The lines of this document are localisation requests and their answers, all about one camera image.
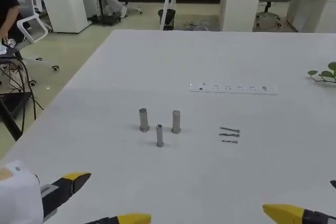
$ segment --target metal peg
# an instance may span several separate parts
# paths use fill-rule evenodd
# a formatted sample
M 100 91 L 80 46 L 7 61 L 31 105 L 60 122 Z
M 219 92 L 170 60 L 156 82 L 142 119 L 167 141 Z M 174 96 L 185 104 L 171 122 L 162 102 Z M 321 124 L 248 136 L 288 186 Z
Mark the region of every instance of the metal peg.
M 140 109 L 139 114 L 140 114 L 140 131 L 142 132 L 149 131 L 147 109 L 145 108 Z
M 158 124 L 156 126 L 156 137 L 158 139 L 156 145 L 157 147 L 163 147 L 163 133 L 162 133 L 162 125 Z
M 174 110 L 173 111 L 173 127 L 172 127 L 172 132 L 174 134 L 179 134 L 179 132 L 181 132 L 180 121 L 181 121 L 180 111 Z

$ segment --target plant leaf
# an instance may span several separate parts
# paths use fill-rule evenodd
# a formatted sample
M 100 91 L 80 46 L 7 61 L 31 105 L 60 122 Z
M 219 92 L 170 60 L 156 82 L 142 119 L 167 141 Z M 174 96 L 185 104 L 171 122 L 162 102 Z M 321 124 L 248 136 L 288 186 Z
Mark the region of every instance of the plant leaf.
M 310 75 L 310 76 L 313 76 L 314 74 L 317 74 L 318 73 L 318 71 L 316 71 L 316 70 L 310 70 L 309 72 L 308 72 L 308 74 Z
M 328 68 L 331 69 L 331 70 L 336 70 L 336 62 L 329 63 Z
M 321 76 L 328 77 L 328 78 L 334 78 L 334 74 L 332 72 L 329 72 L 329 71 L 322 71 Z

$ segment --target black trash can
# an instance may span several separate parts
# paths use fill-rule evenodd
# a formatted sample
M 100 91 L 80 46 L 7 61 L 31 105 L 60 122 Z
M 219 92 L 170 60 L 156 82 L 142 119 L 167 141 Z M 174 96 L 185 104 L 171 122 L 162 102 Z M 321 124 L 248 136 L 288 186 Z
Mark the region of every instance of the black trash can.
M 163 26 L 163 30 L 174 30 L 174 18 L 175 18 L 176 11 L 173 9 L 167 10 L 166 20 Z M 160 24 L 162 20 L 163 15 L 163 9 L 158 11 L 158 15 L 160 17 Z

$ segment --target cable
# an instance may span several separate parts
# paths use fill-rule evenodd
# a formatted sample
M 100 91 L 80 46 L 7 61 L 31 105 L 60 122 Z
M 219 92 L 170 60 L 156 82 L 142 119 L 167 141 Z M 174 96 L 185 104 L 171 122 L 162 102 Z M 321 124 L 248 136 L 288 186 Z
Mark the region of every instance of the cable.
M 19 75 L 20 75 L 20 79 L 21 79 L 21 85 L 14 79 L 12 79 L 20 88 L 22 88 L 22 92 L 23 92 L 23 96 L 22 96 L 22 100 L 24 100 L 25 98 L 25 93 L 26 93 L 26 88 L 25 88 L 25 83 L 24 83 L 24 80 L 23 80 L 23 76 L 22 76 L 22 73 L 20 72 L 20 69 L 19 69 L 19 66 L 13 62 L 11 62 L 9 64 L 9 72 L 11 72 L 11 64 L 14 65 L 14 67 L 16 67 Z M 25 129 L 25 121 L 26 121 L 26 103 L 24 102 L 23 103 L 23 108 L 22 108 L 22 124 L 21 124 L 21 132 L 23 133 L 24 129 Z
M 44 110 L 44 108 L 41 106 L 41 104 L 38 103 L 38 101 L 35 100 L 35 102 L 36 102 L 37 105 L 40 107 L 40 109 Z
M 30 85 L 28 70 L 27 70 L 26 65 L 24 64 L 24 62 L 21 59 L 18 59 L 18 58 L 16 58 L 16 59 L 21 63 L 21 65 L 23 66 L 23 68 L 25 69 L 25 72 L 26 72 L 27 84 L 28 84 L 29 90 L 32 94 L 31 99 L 33 100 L 34 120 L 36 120 L 36 100 L 35 100 L 35 97 L 34 97 L 32 86 Z
M 16 57 L 16 56 L 12 56 L 12 57 L 2 57 L 2 59 L 9 59 L 9 60 L 17 60 L 17 61 L 19 61 L 20 63 L 21 63 L 21 65 L 23 66 L 23 68 L 24 68 L 24 70 L 25 70 L 25 74 L 26 74 L 26 77 L 27 77 L 27 84 L 28 84 L 28 87 L 29 87 L 29 90 L 30 90 L 30 92 L 31 92 L 31 99 L 33 100 L 33 110 L 34 110 L 34 120 L 36 120 L 36 100 L 35 100 L 35 96 L 34 96 L 34 93 L 33 93 L 33 90 L 32 90 L 32 86 L 30 85 L 30 79 L 29 79 L 29 74 L 28 74 L 28 70 L 27 70 L 27 67 L 26 67 L 26 65 L 24 64 L 24 62 L 21 60 L 21 59 L 19 59 L 18 57 Z M 20 73 L 20 71 L 19 71 L 19 74 L 20 74 L 20 78 L 21 78 L 21 81 L 22 81 L 22 83 L 24 83 L 23 82 L 23 78 L 22 78 L 22 73 Z
M 23 86 L 21 86 L 16 80 L 14 80 L 12 77 L 11 77 L 11 64 L 13 64 L 17 69 L 18 69 L 18 66 L 15 64 L 15 63 L 13 63 L 13 62 L 9 62 L 9 66 L 8 66 L 8 68 L 9 68 L 9 75 L 5 72 L 5 70 L 3 70 L 3 69 L 1 69 L 1 71 L 6 75 L 6 76 L 8 76 L 9 77 L 9 84 L 11 85 L 11 83 L 10 83 L 10 81 L 11 80 L 13 80 L 20 88 L 21 88 L 21 90 L 20 89 L 18 89 L 18 88 L 15 88 L 16 90 L 18 90 L 20 93 L 21 93 L 21 91 L 23 92 L 23 97 L 22 97 L 22 100 L 24 100 L 24 98 L 25 98 L 25 92 L 26 92 L 26 90 L 25 90 L 25 86 L 23 85 Z M 24 82 L 23 82 L 23 77 L 22 77 L 22 73 L 18 70 L 18 72 L 19 72 L 19 75 L 20 75 L 20 79 L 21 79 L 21 83 L 23 83 L 24 84 Z M 26 103 L 24 102 L 23 103 L 23 108 L 22 108 L 22 125 L 21 125 L 21 132 L 23 133 L 23 131 L 24 131 L 24 129 L 25 129 L 25 121 L 26 121 Z

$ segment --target chair armrest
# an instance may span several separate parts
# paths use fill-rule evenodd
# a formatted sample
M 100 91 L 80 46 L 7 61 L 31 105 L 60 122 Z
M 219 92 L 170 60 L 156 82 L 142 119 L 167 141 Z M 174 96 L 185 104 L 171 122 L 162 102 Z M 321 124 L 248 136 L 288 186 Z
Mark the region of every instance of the chair armrest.
M 36 40 L 34 40 L 34 39 L 32 38 L 32 36 L 31 36 L 31 35 L 29 34 L 29 32 L 27 31 L 27 29 L 24 28 L 24 26 L 23 26 L 24 23 L 26 23 L 26 22 L 28 22 L 28 21 L 31 21 L 31 20 L 33 20 L 33 19 L 36 19 L 37 22 L 38 22 L 38 24 L 39 24 L 39 25 L 41 26 L 41 28 L 44 30 L 44 34 L 43 34 L 40 38 L 38 38 L 38 39 L 36 39 Z M 30 17 L 27 17 L 27 18 L 23 18 L 23 19 L 18 20 L 18 22 L 16 23 L 16 25 L 17 25 L 17 28 L 19 28 L 19 30 L 21 31 L 21 33 L 23 33 L 23 34 L 26 36 L 26 38 L 30 41 L 30 43 L 32 43 L 32 44 L 38 42 L 38 41 L 41 40 L 41 39 L 43 39 L 43 38 L 46 37 L 47 34 L 48 34 L 48 30 L 47 30 L 47 28 L 46 28 L 45 25 L 42 23 L 42 21 L 40 20 L 40 18 L 39 18 L 39 16 L 38 16 L 37 13 L 35 13 L 33 16 L 30 16 Z

